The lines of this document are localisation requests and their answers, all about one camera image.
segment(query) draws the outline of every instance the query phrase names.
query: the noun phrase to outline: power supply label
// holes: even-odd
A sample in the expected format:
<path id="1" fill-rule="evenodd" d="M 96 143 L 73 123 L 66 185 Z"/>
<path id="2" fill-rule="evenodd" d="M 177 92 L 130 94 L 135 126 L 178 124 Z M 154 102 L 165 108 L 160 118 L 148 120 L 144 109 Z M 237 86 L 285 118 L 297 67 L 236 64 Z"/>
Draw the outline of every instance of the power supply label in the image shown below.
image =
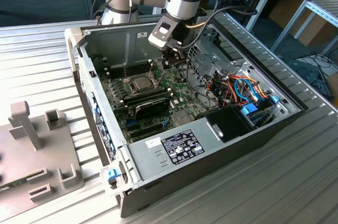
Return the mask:
<path id="1" fill-rule="evenodd" d="M 204 153 L 204 149 L 190 129 L 165 138 L 161 143 L 175 165 Z"/>

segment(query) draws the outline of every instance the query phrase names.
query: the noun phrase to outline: white label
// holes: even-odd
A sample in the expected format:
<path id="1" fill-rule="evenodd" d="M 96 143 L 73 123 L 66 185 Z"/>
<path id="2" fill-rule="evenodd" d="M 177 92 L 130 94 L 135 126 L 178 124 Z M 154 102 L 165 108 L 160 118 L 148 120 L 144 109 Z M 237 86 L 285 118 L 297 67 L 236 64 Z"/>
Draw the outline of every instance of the white label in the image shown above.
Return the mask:
<path id="1" fill-rule="evenodd" d="M 146 38 L 148 35 L 148 32 L 140 32 L 137 33 L 137 38 Z"/>
<path id="2" fill-rule="evenodd" d="M 152 148 L 152 147 L 158 146 L 160 144 L 161 144 L 161 138 L 160 137 L 153 138 L 153 139 L 146 141 L 146 145 L 147 145 L 148 148 Z"/>

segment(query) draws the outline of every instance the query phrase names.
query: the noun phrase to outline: metal shelf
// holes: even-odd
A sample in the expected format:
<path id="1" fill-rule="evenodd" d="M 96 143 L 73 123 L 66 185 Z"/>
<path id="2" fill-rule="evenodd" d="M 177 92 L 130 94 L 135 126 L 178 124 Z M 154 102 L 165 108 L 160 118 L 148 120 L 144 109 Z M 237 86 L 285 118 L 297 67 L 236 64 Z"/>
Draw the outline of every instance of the metal shelf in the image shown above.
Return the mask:
<path id="1" fill-rule="evenodd" d="M 298 21 L 304 10 L 308 8 L 312 11 L 312 14 L 309 18 L 304 22 L 301 28 L 295 35 L 295 39 L 297 39 L 304 29 L 309 25 L 314 15 L 317 14 L 326 21 L 330 22 L 334 26 L 338 27 L 338 0 L 304 0 L 294 16 L 291 18 L 289 23 L 286 25 L 274 45 L 271 47 L 272 51 L 275 51 L 279 44 L 284 40 L 287 34 L 290 32 L 294 24 Z M 336 42 L 338 41 L 338 36 L 333 39 L 333 41 L 324 49 L 322 52 L 325 54 Z"/>
<path id="2" fill-rule="evenodd" d="M 98 177 L 102 165 L 74 82 L 69 82 L 71 70 L 63 30 L 94 23 L 0 29 L 0 86 L 2 93 L 10 93 L 4 107 L 13 99 L 31 98 L 34 115 L 42 114 L 46 107 L 65 110 L 86 181 L 80 190 L 5 223 L 55 223 L 65 218 L 68 223 L 335 222 L 338 111 L 231 16 L 219 15 L 217 20 L 309 110 L 264 147 L 126 219 L 120 218 L 115 198 L 104 194 Z M 221 45 L 236 56 L 236 49 L 227 41 Z M 39 88 L 46 82 L 50 83 L 46 90 Z"/>

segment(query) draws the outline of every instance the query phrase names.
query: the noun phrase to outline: blue latch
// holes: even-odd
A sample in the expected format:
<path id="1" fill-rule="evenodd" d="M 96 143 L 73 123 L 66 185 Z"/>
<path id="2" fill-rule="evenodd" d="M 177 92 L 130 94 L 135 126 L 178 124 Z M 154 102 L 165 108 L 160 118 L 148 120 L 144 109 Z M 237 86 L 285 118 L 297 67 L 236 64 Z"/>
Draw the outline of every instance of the blue latch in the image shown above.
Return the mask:
<path id="1" fill-rule="evenodd" d="M 274 101 L 274 103 L 278 103 L 279 99 L 277 96 L 272 96 L 271 99 Z"/>
<path id="2" fill-rule="evenodd" d="M 242 111 L 245 115 L 248 115 L 254 111 L 257 111 L 257 107 L 254 104 L 246 104 L 242 107 Z"/>
<path id="3" fill-rule="evenodd" d="M 115 178 L 121 176 L 121 171 L 119 169 L 110 169 L 108 170 L 108 182 L 111 182 Z"/>

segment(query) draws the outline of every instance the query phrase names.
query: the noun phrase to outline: motherboard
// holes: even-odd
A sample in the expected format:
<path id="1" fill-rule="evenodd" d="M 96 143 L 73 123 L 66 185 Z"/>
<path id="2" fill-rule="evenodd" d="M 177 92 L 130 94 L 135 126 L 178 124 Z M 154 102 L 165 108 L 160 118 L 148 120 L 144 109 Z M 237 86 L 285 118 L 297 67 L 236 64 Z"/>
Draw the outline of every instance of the motherboard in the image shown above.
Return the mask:
<path id="1" fill-rule="evenodd" d="M 113 71 L 103 73 L 100 81 L 128 143 L 187 124 L 209 109 L 175 65 L 164 69 L 154 60 Z"/>

